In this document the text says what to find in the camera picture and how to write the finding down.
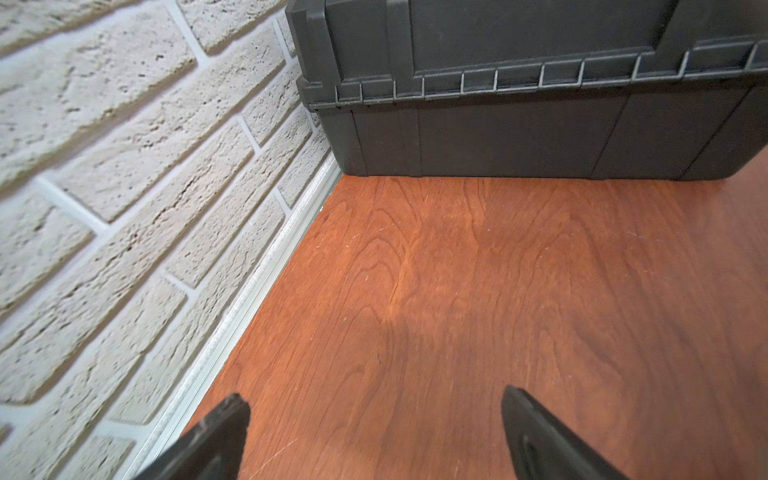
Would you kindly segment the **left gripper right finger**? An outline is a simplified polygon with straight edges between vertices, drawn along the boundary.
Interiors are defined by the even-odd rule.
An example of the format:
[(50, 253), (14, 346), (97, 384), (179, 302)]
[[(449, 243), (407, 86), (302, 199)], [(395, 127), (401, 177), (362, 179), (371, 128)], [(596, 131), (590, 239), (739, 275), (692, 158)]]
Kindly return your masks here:
[(519, 479), (627, 479), (524, 389), (505, 388), (501, 415)]

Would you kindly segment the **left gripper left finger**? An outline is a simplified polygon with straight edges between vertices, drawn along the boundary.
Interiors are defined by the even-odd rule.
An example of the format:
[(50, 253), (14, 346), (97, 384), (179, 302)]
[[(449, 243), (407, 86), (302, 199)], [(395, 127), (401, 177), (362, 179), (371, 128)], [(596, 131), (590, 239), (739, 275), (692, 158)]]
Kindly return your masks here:
[(233, 393), (141, 471), (136, 480), (231, 479), (241, 466), (250, 406)]

